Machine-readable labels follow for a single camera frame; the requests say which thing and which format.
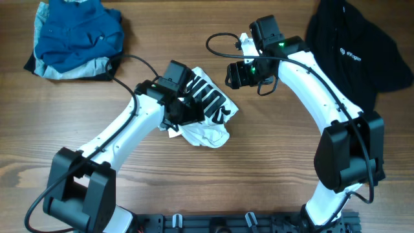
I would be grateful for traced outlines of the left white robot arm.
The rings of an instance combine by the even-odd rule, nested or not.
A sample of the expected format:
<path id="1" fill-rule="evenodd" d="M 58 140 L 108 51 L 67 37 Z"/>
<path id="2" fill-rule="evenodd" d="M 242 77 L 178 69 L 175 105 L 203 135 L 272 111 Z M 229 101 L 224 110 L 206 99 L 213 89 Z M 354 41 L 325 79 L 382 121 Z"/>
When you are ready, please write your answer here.
<path id="1" fill-rule="evenodd" d="M 49 172 L 43 212 L 77 232 L 134 232 L 136 215 L 116 204 L 116 176 L 154 129 L 204 120 L 202 100 L 186 85 L 146 80 L 129 105 L 97 137 L 76 151 L 60 149 Z"/>

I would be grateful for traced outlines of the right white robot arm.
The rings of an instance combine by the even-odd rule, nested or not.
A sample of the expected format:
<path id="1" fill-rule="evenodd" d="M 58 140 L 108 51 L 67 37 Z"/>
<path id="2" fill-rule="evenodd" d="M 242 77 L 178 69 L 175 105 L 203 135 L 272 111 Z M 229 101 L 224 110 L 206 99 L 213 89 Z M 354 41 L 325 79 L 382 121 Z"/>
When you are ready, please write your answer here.
<path id="1" fill-rule="evenodd" d="M 321 133 L 314 156 L 319 183 L 303 205 L 296 227 L 303 232 L 323 232 L 343 224 L 342 210 L 358 189 L 367 184 L 373 201 L 374 187 L 384 179 L 384 121 L 350 101 L 319 68 L 313 53 L 299 37 L 285 39 L 236 38 L 242 52 L 229 64 L 226 84 L 232 89 L 283 82 L 300 99 Z"/>

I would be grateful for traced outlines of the white t-shirt black print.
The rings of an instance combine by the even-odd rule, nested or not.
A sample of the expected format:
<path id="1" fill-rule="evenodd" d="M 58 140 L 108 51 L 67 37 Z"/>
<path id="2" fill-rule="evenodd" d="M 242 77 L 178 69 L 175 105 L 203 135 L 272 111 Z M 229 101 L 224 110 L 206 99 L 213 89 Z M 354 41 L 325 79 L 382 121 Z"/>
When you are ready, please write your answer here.
<path id="1" fill-rule="evenodd" d="M 185 126 L 167 122 L 159 128 L 168 131 L 170 137 L 182 135 L 193 146 L 219 148 L 230 138 L 224 125 L 237 113 L 238 107 L 200 67 L 192 71 L 195 76 L 190 78 L 187 91 L 202 100 L 204 120 Z"/>

